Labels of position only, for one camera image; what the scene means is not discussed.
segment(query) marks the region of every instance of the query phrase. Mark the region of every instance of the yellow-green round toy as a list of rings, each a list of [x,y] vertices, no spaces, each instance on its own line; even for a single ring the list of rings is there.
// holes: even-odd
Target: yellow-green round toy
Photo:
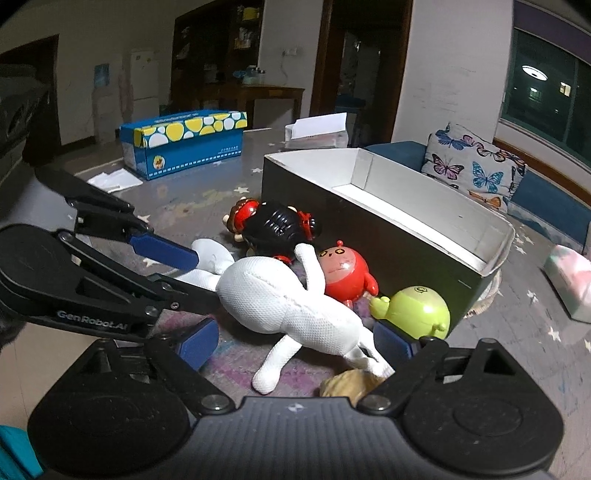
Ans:
[[[369,311],[374,318],[388,320],[416,339],[422,336],[444,339],[449,332],[447,304],[431,288],[409,287],[391,299],[376,297],[369,302]]]

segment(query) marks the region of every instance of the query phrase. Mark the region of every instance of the open box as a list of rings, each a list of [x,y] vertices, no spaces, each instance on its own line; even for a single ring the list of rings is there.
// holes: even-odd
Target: open box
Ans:
[[[380,292],[435,289],[454,327],[492,281],[515,238],[501,215],[360,148],[267,155],[262,199],[308,211],[318,246],[342,240],[366,259]]]

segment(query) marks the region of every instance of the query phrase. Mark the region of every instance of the wooden table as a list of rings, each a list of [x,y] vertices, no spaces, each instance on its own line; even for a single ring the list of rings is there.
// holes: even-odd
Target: wooden table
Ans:
[[[241,112],[246,112],[248,128],[252,128],[255,112],[255,100],[263,99],[291,99],[294,101],[293,121],[295,122],[301,113],[301,98],[303,88],[280,87],[275,85],[243,85],[239,83],[208,83],[201,88],[195,99],[195,108],[203,109],[204,102],[217,100],[222,108],[222,103],[235,104]]]

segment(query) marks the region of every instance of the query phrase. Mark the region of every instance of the white stuffed figure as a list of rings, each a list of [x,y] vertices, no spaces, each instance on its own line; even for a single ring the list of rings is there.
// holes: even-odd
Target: white stuffed figure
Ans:
[[[394,373],[359,316],[324,295],[324,274],[312,245],[295,248],[306,271],[307,288],[287,265],[274,258],[247,257],[229,262],[232,256],[222,245],[212,248],[208,244],[205,250],[204,244],[194,243],[192,247],[199,254],[199,267],[208,271],[193,270],[178,280],[215,291],[228,313],[246,328],[284,334],[252,379],[259,393],[265,395],[275,389],[281,370],[303,346],[342,356],[353,368],[378,377]],[[223,262],[221,267],[208,258],[212,252]]]

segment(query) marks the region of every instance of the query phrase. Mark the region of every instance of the window frame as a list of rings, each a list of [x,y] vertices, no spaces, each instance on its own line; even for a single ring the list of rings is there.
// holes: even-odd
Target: window frame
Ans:
[[[518,118],[515,118],[507,113],[509,101],[511,99],[511,93],[513,91],[515,62],[516,62],[516,58],[517,58],[517,42],[515,41],[515,37],[516,37],[515,31],[520,31],[520,32],[523,32],[527,35],[531,35],[535,38],[539,38],[540,40],[561,49],[562,51],[566,52],[568,55],[571,55],[575,59],[574,81],[573,81],[573,86],[572,86],[571,92],[570,92],[571,102],[570,102],[570,106],[569,106],[569,115],[567,117],[566,127],[564,129],[564,136],[563,136],[562,140],[558,140],[554,137],[551,137],[550,135],[546,134],[545,132],[538,130],[536,127],[533,127],[530,124],[528,124],[522,120],[519,120]],[[566,144],[566,139],[569,136],[570,127],[572,125],[574,103],[576,101],[577,90],[579,87],[579,85],[578,85],[578,82],[579,82],[579,62],[584,62],[586,65],[589,65],[591,67],[591,64],[585,62],[584,60],[581,60],[579,57],[572,54],[568,50],[560,47],[559,45],[555,45],[554,43],[547,41],[545,38],[542,38],[538,35],[528,32],[526,30],[514,27],[513,34],[511,35],[511,56],[509,58],[509,73],[507,75],[507,83],[506,83],[506,88],[505,88],[505,98],[503,100],[503,105],[502,105],[502,110],[501,110],[501,118],[503,120],[506,120],[506,121],[514,124],[514,125],[517,125],[518,127],[523,128],[524,130],[527,130],[528,132],[536,135],[537,137],[542,138],[543,140],[546,140],[547,142],[553,144],[555,147],[558,147],[559,149],[561,149],[562,151],[564,151],[568,155],[570,155],[570,156],[574,157],[575,159],[579,160],[580,162],[582,162],[587,168],[591,168],[591,158],[585,158],[581,154],[575,152],[572,148],[570,148]]]

